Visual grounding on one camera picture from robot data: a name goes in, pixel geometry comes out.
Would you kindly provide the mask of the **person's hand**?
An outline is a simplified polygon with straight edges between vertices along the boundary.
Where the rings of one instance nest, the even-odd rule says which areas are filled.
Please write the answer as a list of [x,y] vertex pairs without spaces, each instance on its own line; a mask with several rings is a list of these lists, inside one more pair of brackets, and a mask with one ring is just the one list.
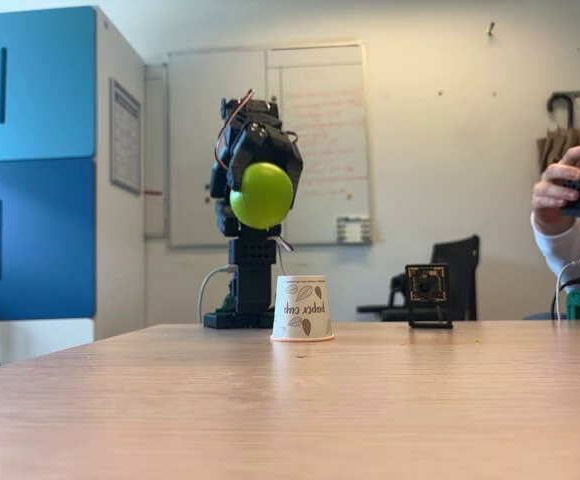
[[566,181],[580,180],[580,146],[572,147],[556,163],[542,173],[534,185],[531,207],[537,229],[545,235],[558,235],[569,230],[574,224],[572,217],[561,209],[578,199],[578,192],[566,188]]

